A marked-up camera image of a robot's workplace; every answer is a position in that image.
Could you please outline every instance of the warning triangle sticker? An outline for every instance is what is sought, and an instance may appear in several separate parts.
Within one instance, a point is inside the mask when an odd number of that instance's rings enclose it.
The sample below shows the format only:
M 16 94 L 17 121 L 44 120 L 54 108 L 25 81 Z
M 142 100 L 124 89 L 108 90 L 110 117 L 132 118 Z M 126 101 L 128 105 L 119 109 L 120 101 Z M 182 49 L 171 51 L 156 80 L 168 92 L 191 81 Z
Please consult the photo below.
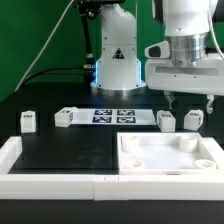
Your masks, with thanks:
M 124 55 L 120 48 L 117 49 L 116 53 L 113 56 L 113 59 L 124 59 Z

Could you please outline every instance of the small white cube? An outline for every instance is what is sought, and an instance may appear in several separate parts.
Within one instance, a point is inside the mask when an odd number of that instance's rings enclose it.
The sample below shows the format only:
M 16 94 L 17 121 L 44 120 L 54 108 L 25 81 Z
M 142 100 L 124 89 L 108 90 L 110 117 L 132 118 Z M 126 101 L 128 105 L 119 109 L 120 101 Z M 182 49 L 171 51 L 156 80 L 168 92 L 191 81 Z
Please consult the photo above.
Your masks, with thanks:
M 203 124 L 204 113 L 201 110 L 191 110 L 184 117 L 184 129 L 197 131 L 198 128 Z
M 157 112 L 157 125 L 162 132 L 175 132 L 176 119 L 169 111 L 160 110 Z
M 57 112 L 55 117 L 55 126 L 67 128 L 74 119 L 74 113 L 77 111 L 77 107 L 65 107 Z
M 34 111 L 22 112 L 20 118 L 21 133 L 36 132 L 36 114 Z

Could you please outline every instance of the printed label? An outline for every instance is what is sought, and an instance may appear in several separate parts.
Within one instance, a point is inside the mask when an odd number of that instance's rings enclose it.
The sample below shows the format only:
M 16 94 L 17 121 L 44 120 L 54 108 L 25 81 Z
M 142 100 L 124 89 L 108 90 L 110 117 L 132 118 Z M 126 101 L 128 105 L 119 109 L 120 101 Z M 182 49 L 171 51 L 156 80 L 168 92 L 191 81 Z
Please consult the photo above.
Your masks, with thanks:
M 113 110 L 95 110 L 94 115 L 112 115 Z
M 92 123 L 109 124 L 112 121 L 112 117 L 93 117 Z
M 135 117 L 117 117 L 118 124 L 135 124 Z
M 118 110 L 117 111 L 118 116 L 135 116 L 134 110 Z

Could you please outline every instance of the blue light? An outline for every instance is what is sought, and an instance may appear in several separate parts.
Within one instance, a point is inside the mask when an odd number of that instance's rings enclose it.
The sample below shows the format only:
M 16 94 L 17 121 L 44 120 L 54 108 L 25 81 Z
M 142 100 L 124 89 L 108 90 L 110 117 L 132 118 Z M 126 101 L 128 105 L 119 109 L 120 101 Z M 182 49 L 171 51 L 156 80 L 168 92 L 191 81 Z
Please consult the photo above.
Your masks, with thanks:
M 96 73 L 95 73 L 95 83 L 98 83 L 98 62 L 96 62 Z
M 139 61 L 139 83 L 142 83 L 142 63 Z

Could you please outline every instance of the cable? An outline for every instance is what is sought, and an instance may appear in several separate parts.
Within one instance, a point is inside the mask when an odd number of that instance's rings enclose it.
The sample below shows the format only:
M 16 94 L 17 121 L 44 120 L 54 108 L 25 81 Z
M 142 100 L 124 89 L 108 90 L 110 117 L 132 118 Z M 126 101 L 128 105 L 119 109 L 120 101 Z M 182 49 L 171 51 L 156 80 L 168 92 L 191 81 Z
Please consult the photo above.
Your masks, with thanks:
M 61 73 L 49 73 L 49 72 L 52 72 L 52 71 L 66 71 L 66 70 L 83 70 L 83 66 L 76 66 L 76 67 L 55 67 L 55 68 L 48 68 L 48 69 L 44 69 L 44 70 L 41 70 L 39 72 L 36 72 L 32 75 L 29 75 L 28 77 L 26 77 L 20 84 L 20 87 L 21 88 L 23 85 L 25 85 L 29 80 L 37 77 L 37 76 L 41 76 L 41 75 L 44 75 L 44 74 L 61 74 Z M 68 74 L 68 73 L 63 73 L 61 75 L 73 75 L 73 74 Z
M 80 74 L 77 74 L 77 73 L 57 73 L 57 72 L 51 72 L 51 73 L 35 73 L 35 74 L 33 74 L 33 75 L 30 75 L 29 77 L 27 77 L 25 80 L 23 80 L 23 82 L 21 83 L 21 85 L 20 85 L 20 88 L 22 87 L 22 86 L 24 86 L 27 82 L 29 82 L 31 79 L 34 79 L 34 78 L 36 78 L 36 77 L 38 77 L 38 76 L 41 76 L 41 75 L 68 75 L 68 76 L 72 76 L 72 75 L 84 75 L 84 76 L 88 76 L 88 75 L 92 75 L 92 73 L 89 73 L 89 74 L 87 74 L 87 73 L 80 73 Z
M 224 55 L 223 55 L 223 53 L 222 53 L 222 51 L 219 47 L 219 44 L 216 40 L 214 27 L 213 27 L 213 23 L 212 23 L 212 15 L 211 15 L 210 9 L 208 10 L 208 22 L 209 22 L 209 27 L 210 27 L 210 30 L 211 30 L 212 40 L 214 42 L 215 48 L 216 48 L 217 52 L 219 53 L 220 57 L 222 58 L 222 60 L 224 61 Z
M 26 76 L 29 74 L 29 72 L 32 70 L 32 68 L 35 66 L 35 64 L 37 63 L 37 61 L 40 59 L 41 55 L 43 54 L 43 52 L 45 51 L 45 49 L 47 48 L 48 44 L 50 43 L 52 37 L 54 36 L 54 34 L 56 33 L 59 25 L 61 24 L 62 20 L 64 19 L 66 13 L 68 12 L 70 6 L 73 4 L 75 0 L 72 0 L 68 6 L 65 8 L 64 12 L 62 13 L 59 21 L 57 22 L 56 26 L 54 27 L 53 31 L 51 32 L 50 36 L 48 37 L 46 43 L 44 44 L 43 48 L 41 49 L 40 53 L 37 55 L 36 59 L 33 61 L 33 63 L 30 65 L 30 67 L 27 69 L 27 71 L 25 72 L 24 76 L 22 77 L 22 79 L 20 80 L 19 84 L 17 85 L 15 91 L 17 91 L 21 85 L 21 83 L 25 80 Z

